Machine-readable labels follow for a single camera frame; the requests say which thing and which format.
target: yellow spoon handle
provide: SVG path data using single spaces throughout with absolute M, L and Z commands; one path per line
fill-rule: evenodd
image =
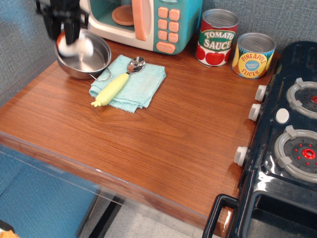
M 128 81 L 128 78 L 128 73 L 119 75 L 98 94 L 96 100 L 92 102 L 91 105 L 95 107 L 107 105 L 118 94 L 118 92 L 120 92 L 125 83 Z

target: toy stove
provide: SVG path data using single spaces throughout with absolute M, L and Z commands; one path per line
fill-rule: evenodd
M 226 237 L 317 238 L 317 43 L 285 48 L 268 86 L 259 86 L 249 118 L 250 146 L 238 199 L 219 195 L 204 231 L 211 238 L 222 207 L 233 209 Z

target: wooden countertop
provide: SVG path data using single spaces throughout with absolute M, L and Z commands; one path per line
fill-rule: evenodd
M 147 109 L 134 114 L 94 108 L 92 80 L 69 77 L 53 63 L 0 109 L 0 143 L 168 213 L 202 229 L 215 197 L 238 195 L 256 90 L 267 85 L 237 76 L 227 64 L 208 67 L 197 41 L 175 56 L 107 41 L 120 54 L 165 66 L 166 78 Z

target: folded cloth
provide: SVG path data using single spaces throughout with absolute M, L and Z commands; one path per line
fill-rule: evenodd
M 126 73 L 130 61 L 130 58 L 119 55 L 108 67 L 111 77 L 105 81 L 94 81 L 89 90 L 90 95 L 97 97 L 111 81 Z M 105 70 L 98 77 L 98 80 L 107 77 L 109 77 L 109 71 Z M 128 81 L 115 98 L 109 102 L 109 105 L 131 113 L 135 113 L 137 108 L 147 108 L 165 77 L 165 67 L 146 63 L 140 72 L 129 75 Z

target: pineapple illustration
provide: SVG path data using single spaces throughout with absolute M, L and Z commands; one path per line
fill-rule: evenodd
M 237 46 L 236 52 L 234 53 L 234 58 L 232 61 L 232 68 L 236 74 L 240 73 L 240 71 L 239 71 L 239 58 L 241 57 L 241 55 L 243 55 L 243 53 L 244 53 L 243 49 L 240 48 L 239 46 Z
M 268 68 L 269 68 L 269 65 L 270 65 L 270 63 L 271 63 L 271 60 L 272 60 L 272 58 L 273 58 L 273 54 L 274 54 L 274 51 L 265 54 L 265 56 L 266 56 L 266 58 L 267 58 L 266 67 L 265 67 L 265 69 L 263 70 L 263 72 L 259 75 L 259 78 L 261 78 L 261 77 L 263 77 L 263 76 L 266 75 L 266 72 L 267 72 L 267 70 L 268 70 Z

